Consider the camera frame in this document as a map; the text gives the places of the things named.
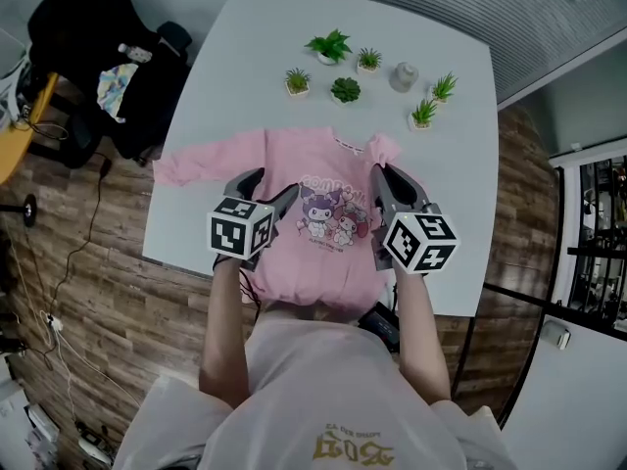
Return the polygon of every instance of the cartoon print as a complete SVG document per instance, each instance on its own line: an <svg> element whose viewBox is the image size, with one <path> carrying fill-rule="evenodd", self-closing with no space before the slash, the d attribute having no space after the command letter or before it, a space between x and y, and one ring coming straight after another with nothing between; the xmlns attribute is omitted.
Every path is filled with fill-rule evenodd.
<svg viewBox="0 0 627 470"><path fill-rule="evenodd" d="M296 221L300 230L307 227L312 237L322 238L330 226L326 223L334 212L334 207L340 202L342 189L324 195L316 195L312 188L301 183L301 198L303 199L303 213L305 217Z"/></svg>
<svg viewBox="0 0 627 470"><path fill-rule="evenodd" d="M338 220L333 242L340 246L352 246L355 233L361 239L368 233L365 211L359 209L352 202L345 204L344 207L337 208L333 213L333 217Z"/></svg>

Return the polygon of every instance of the yellow table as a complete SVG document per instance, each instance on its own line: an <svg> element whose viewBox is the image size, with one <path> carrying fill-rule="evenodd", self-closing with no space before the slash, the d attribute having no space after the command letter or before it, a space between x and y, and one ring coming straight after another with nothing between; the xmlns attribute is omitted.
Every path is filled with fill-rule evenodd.
<svg viewBox="0 0 627 470"><path fill-rule="evenodd" d="M52 99L57 80L56 73L50 73L48 83L43 89L30 112L30 123L35 124L41 121L48 104ZM24 158L28 151L28 146L32 140L33 130L25 123L18 126L11 126L0 134L0 184L5 183Z"/></svg>

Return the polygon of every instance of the black office chair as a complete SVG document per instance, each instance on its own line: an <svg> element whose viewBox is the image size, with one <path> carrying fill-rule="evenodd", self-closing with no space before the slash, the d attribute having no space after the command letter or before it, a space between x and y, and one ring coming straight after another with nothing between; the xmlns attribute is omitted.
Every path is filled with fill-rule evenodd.
<svg viewBox="0 0 627 470"><path fill-rule="evenodd" d="M71 109L70 137L60 148L64 164L86 163L103 135L113 139L123 157L145 164L141 154L165 139L189 73L187 31L172 22L150 31L130 0L43 0L28 32L33 64L65 77L85 96ZM141 47L153 58L129 82L118 112L126 122L117 123L96 103L96 90L102 71L131 62L118 51L122 43Z"/></svg>

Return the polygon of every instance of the person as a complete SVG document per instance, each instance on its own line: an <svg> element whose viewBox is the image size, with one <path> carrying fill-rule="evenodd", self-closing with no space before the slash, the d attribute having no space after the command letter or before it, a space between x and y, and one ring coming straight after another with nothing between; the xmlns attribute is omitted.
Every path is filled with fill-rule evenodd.
<svg viewBox="0 0 627 470"><path fill-rule="evenodd" d="M397 366L378 337L294 305L270 305L244 344L239 267L215 269L199 390L157 380L115 470L515 469L489 409L451 401L422 276L395 267Z"/></svg>

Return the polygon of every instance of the wooden floor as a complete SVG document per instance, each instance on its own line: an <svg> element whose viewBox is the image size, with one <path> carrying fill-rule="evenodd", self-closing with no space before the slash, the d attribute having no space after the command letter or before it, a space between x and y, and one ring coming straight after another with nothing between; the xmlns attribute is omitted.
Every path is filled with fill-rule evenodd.
<svg viewBox="0 0 627 470"><path fill-rule="evenodd" d="M486 280L543 297L552 268L557 218L557 183L537 134L518 108L500 113L499 201ZM28 239L16 214L3 214L14 239L33 308L21 286L9 303L22 320L27 342L45 351L35 316L46 309L65 271L68 253L85 240L96 205L102 158L69 171L60 164L28 156L0 202L21 202L34 193L40 207ZM92 243L72 258L71 278L59 291L56 314L63 336L76 351L111 376L137 400L160 374L195 385L205 330L211 280L161 267L142 259L152 169L115 158L102 183L102 202ZM43 293L28 244L32 246ZM17 275L17 267L12 265ZM246 306L252 329L255 311ZM467 410L490 405L498 414L524 364L538 325L539 311L494 294L482 295L456 400ZM469 319L438 317L447 362L456 377ZM72 375L76 417L98 431L106 426L118 443L137 407L127 395L91 370L66 347L63 358ZM11 365L31 402L40 402L61 427L60 460L81 468L67 373L58 351L11 357Z"/></svg>

